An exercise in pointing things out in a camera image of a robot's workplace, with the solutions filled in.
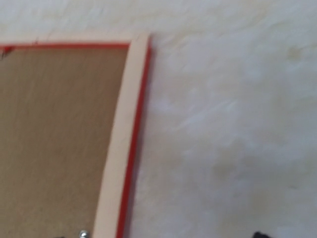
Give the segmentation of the brown backing board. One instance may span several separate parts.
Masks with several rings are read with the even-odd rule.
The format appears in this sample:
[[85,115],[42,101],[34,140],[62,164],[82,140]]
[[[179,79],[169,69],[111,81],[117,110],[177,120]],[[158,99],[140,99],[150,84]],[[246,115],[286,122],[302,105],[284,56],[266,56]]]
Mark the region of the brown backing board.
[[0,235],[91,231],[126,48],[19,49],[0,61]]

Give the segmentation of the red wooden picture frame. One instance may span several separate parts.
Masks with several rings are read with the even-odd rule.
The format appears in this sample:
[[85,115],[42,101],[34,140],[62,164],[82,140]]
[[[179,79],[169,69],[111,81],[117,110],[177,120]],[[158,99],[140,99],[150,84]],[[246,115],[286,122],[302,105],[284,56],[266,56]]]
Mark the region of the red wooden picture frame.
[[1,37],[0,39],[0,60],[19,49],[127,49],[94,226],[91,231],[81,230],[77,238],[120,238],[123,236],[151,55],[150,43],[151,38],[148,33],[52,34]]

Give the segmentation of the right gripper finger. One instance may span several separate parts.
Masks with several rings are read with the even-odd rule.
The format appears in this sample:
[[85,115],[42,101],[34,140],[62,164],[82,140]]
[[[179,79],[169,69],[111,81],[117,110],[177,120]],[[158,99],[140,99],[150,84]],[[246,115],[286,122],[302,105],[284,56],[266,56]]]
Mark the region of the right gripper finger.
[[265,234],[265,233],[262,233],[260,231],[257,231],[253,234],[253,238],[272,238],[271,236]]

